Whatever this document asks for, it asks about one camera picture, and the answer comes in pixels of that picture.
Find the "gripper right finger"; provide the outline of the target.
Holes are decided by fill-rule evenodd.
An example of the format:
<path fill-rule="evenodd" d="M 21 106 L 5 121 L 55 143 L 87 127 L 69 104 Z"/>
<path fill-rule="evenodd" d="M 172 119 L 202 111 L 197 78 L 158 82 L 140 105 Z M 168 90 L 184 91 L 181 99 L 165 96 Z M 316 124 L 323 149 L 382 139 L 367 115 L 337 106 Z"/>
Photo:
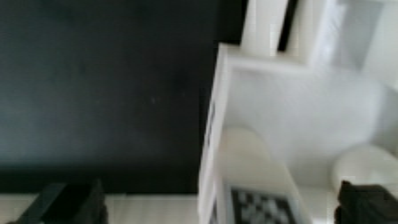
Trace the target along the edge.
<path fill-rule="evenodd" d="M 376 184 L 341 182 L 334 224 L 398 224 L 398 198 Z"/>

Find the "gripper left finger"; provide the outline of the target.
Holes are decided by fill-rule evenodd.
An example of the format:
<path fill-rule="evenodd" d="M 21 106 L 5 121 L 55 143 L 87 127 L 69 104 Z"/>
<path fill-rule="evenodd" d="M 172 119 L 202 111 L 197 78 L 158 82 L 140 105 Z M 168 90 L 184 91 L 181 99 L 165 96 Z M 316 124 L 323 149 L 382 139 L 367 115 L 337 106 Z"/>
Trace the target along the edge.
<path fill-rule="evenodd" d="M 108 224 L 101 181 L 48 184 L 12 224 Z"/>

